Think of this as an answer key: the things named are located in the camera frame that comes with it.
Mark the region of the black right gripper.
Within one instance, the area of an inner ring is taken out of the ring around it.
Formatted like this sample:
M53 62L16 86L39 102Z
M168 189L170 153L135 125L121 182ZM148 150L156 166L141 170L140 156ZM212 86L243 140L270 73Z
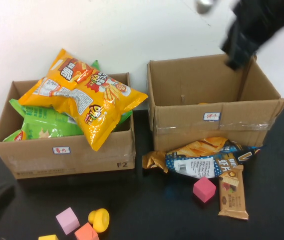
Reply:
M232 24L221 50L228 56L226 66L232 70L243 69L259 45L247 37L238 23Z

